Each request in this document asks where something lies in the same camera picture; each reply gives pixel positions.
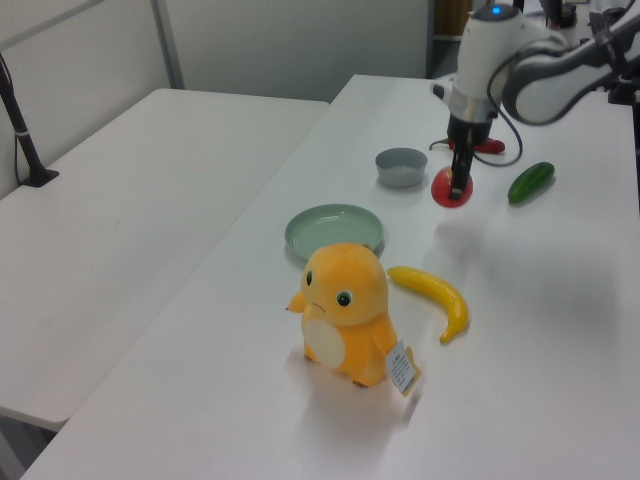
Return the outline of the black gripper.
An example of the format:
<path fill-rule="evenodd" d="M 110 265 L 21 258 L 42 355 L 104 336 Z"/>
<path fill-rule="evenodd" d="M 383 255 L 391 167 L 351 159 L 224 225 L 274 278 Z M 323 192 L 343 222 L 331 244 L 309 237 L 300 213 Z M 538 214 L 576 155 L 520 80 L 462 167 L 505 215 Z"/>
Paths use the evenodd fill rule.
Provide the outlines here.
<path fill-rule="evenodd" d="M 454 146 L 451 165 L 450 199 L 461 200 L 470 180 L 470 171 L 475 150 L 487 142 L 492 120 L 472 122 L 449 114 L 447 136 Z"/>

